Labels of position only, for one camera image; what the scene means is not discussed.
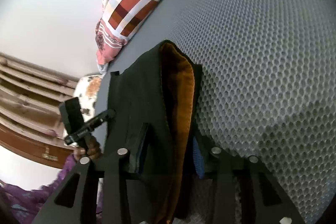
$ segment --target person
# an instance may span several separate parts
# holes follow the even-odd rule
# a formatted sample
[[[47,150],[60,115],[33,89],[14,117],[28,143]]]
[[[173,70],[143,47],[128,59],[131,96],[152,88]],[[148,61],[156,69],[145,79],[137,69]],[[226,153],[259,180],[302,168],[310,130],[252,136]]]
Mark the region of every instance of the person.
[[[101,150],[97,140],[91,136],[86,140],[86,143],[88,156],[91,159],[99,158]],[[85,150],[83,148],[75,148],[73,153],[66,159],[63,169],[58,173],[57,178],[50,185],[41,186],[39,190],[26,191],[16,185],[0,180],[0,184],[2,184],[0,186],[0,211],[7,215],[7,218],[14,217],[20,224],[31,224],[47,199],[84,155]],[[99,201],[96,211],[98,219],[101,217],[101,208],[101,202]]]

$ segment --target gray mattress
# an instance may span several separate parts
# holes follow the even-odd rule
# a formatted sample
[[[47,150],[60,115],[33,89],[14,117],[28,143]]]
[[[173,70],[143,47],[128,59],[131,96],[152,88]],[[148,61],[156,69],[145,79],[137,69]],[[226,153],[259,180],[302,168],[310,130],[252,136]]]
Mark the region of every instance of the gray mattress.
[[[175,42],[203,65],[202,134],[233,154],[259,155],[315,223],[336,192],[335,26],[336,0],[163,0],[109,71]],[[107,75],[97,111],[108,83]],[[106,128],[95,135],[103,144]],[[204,223],[209,187],[195,180],[190,217],[175,222]]]

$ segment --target white wall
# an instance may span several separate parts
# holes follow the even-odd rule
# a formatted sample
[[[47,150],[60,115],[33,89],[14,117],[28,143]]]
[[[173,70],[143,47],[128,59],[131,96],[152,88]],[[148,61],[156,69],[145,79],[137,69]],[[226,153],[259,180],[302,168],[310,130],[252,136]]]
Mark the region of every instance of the white wall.
[[[0,52],[75,77],[96,72],[101,0],[0,0]]]
[[[53,182],[59,169],[18,156],[0,146],[0,179],[25,190]]]

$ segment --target metal latch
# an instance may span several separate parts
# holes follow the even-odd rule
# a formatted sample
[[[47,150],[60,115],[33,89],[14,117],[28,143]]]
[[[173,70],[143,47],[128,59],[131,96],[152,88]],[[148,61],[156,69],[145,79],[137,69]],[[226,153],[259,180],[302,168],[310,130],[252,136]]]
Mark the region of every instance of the metal latch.
[[[42,157],[47,160],[58,161],[58,157],[49,155],[49,147],[45,148],[45,153],[42,154]]]

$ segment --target orange lining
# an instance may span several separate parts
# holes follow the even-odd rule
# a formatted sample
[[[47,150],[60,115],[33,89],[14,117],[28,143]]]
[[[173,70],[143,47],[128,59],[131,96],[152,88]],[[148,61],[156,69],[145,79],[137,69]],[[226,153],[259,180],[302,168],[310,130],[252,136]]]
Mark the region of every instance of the orange lining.
[[[174,141],[175,171],[166,202],[155,223],[169,224],[179,200],[184,154],[188,142],[194,100],[194,72],[191,64],[171,43],[160,47],[162,89],[167,120]]]

